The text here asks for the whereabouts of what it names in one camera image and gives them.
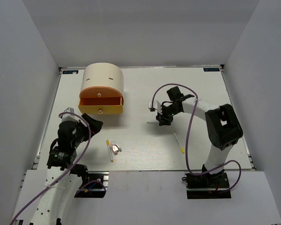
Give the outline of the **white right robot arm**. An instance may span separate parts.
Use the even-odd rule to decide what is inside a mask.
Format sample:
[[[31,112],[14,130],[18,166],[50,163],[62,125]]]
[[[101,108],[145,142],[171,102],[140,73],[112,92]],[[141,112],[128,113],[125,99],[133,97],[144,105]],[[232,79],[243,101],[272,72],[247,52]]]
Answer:
[[[169,126],[175,115],[179,113],[190,114],[189,125],[185,138],[185,150],[189,147],[189,136],[192,128],[192,121],[197,117],[205,121],[208,138],[211,148],[206,162],[200,173],[194,173],[190,169],[187,159],[186,167],[190,175],[202,176],[203,183],[213,187],[219,181],[219,173],[230,163],[237,163],[236,160],[227,160],[229,152],[243,137],[243,130],[236,113],[230,104],[213,105],[199,99],[198,94],[188,88],[189,94],[184,95],[180,88],[181,84],[173,84],[173,88],[167,90],[169,100],[159,102],[154,97],[148,104],[152,112],[157,112],[156,120],[160,126]]]

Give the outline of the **white pen yellow cap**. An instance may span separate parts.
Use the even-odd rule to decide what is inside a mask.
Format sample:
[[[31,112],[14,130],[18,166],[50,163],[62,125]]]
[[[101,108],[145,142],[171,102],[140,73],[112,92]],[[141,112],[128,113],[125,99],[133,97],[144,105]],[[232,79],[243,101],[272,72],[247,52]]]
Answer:
[[[147,121],[147,124],[158,124],[157,121]]]

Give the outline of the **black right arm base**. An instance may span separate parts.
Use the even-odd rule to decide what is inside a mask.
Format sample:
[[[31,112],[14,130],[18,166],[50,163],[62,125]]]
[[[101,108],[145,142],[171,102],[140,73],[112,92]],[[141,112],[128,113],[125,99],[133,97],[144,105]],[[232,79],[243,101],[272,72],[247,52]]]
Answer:
[[[186,173],[182,178],[186,184],[187,199],[230,199],[231,192],[226,172],[193,176]]]

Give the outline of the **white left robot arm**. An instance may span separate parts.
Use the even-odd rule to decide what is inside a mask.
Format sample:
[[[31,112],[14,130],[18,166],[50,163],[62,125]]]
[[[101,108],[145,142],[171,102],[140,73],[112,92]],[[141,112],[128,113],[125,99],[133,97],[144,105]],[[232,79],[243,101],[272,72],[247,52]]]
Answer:
[[[47,161],[45,191],[40,195],[37,209],[30,220],[31,225],[62,225],[68,213],[70,202],[79,187],[89,183],[87,166],[79,164],[77,148],[82,142],[98,134],[103,122],[87,114],[77,116],[63,112],[57,131],[58,137],[52,142]]]

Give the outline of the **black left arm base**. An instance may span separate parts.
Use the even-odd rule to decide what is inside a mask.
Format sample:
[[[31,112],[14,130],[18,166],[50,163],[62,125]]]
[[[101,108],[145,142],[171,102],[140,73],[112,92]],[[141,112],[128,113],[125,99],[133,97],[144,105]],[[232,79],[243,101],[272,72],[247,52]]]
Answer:
[[[109,181],[109,172],[87,172],[75,198],[104,198]]]

